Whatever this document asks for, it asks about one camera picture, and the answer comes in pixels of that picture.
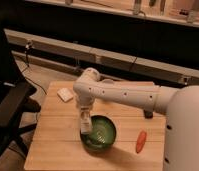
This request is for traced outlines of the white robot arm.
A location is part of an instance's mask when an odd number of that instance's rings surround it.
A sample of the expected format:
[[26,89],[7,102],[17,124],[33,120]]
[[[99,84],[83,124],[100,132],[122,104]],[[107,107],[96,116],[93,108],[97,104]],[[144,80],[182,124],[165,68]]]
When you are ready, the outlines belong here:
[[96,99],[134,106],[166,116],[162,171],[199,171],[199,85],[172,88],[159,85],[107,83],[87,68],[75,81],[83,134],[92,131],[90,110]]

